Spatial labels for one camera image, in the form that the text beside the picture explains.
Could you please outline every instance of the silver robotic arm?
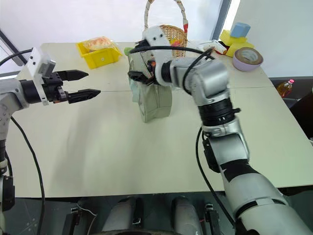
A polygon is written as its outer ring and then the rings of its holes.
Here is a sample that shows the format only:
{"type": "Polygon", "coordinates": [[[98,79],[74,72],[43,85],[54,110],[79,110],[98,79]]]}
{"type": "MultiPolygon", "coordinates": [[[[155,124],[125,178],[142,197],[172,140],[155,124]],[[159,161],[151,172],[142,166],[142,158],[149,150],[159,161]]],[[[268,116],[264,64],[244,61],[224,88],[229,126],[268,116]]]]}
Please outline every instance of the silver robotic arm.
{"type": "MultiPolygon", "coordinates": [[[[143,33],[145,46],[169,46],[159,27],[143,33]]],[[[239,109],[229,97],[228,73],[218,60],[200,60],[184,79],[195,58],[172,58],[171,50],[151,50],[156,83],[184,88],[198,106],[209,167],[221,174],[236,220],[237,234],[312,234],[273,184],[249,165],[249,150],[241,131],[239,109]]]]}
{"type": "Polygon", "coordinates": [[[0,79],[0,234],[5,232],[2,212],[14,206],[15,198],[13,177],[5,175],[8,164],[5,142],[13,113],[33,103],[75,103],[100,93],[93,89],[63,91],[63,81],[79,80],[88,74],[79,70],[52,72],[54,67],[55,62],[48,55],[33,48],[28,63],[16,78],[0,79]]]}

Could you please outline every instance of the plastic bag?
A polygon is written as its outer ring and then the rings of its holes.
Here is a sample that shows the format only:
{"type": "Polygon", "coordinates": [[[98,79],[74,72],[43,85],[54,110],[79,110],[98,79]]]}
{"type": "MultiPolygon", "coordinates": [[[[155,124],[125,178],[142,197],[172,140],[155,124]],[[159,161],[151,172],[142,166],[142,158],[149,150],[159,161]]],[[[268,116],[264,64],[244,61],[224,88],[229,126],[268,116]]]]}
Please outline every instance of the plastic bag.
{"type": "Polygon", "coordinates": [[[89,51],[115,47],[115,44],[106,37],[97,37],[84,42],[84,47],[89,51]]]}

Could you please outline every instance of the orange bottle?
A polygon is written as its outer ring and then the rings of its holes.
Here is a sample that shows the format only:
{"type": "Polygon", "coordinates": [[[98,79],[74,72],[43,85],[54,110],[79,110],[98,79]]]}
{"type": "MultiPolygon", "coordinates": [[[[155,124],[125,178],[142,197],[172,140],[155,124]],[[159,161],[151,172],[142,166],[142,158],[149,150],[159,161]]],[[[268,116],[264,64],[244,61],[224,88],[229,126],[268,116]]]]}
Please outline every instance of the orange bottle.
{"type": "Polygon", "coordinates": [[[291,92],[293,83],[294,83],[294,80],[290,79],[288,82],[281,83],[276,88],[282,98],[286,97],[291,92]]]}

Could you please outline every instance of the table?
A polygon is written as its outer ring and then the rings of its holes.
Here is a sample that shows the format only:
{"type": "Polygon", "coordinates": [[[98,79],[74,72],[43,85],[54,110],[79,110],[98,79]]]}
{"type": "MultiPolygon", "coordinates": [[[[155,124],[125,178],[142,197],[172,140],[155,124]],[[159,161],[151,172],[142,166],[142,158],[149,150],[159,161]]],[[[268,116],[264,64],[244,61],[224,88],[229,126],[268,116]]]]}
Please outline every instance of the table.
{"type": "MultiPolygon", "coordinates": [[[[120,43],[121,47],[131,46],[120,43]]],[[[89,77],[67,90],[94,88],[92,100],[49,106],[31,105],[14,114],[27,133],[42,170],[46,197],[103,196],[208,191],[195,158],[201,124],[192,97],[173,91],[171,115],[143,123],[132,103],[127,59],[89,70],[75,44],[43,44],[57,70],[79,69],[89,77]]],[[[231,74],[230,92],[250,149],[250,163],[276,187],[313,184],[313,148],[261,68],[240,72],[231,59],[219,57],[231,74]]],[[[7,151],[13,165],[16,196],[39,197],[32,156],[10,124],[7,151]]],[[[219,174],[200,159],[216,190],[219,174]]]]}

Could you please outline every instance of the yellow container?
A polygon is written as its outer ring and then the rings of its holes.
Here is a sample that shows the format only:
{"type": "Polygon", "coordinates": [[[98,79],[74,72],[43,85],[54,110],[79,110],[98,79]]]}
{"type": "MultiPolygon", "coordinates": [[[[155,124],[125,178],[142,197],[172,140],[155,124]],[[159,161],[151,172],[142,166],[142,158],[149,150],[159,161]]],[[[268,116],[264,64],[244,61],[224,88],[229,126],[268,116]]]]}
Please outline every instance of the yellow container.
{"type": "Polygon", "coordinates": [[[80,56],[86,60],[90,69],[114,63],[118,61],[119,57],[122,55],[117,47],[104,48],[89,52],[89,50],[84,47],[84,42],[76,43],[76,46],[79,50],[80,56]]]}
{"type": "Polygon", "coordinates": [[[223,30],[222,34],[220,35],[220,40],[226,45],[231,46],[233,43],[245,43],[246,38],[234,38],[230,36],[230,30],[223,30]]]}

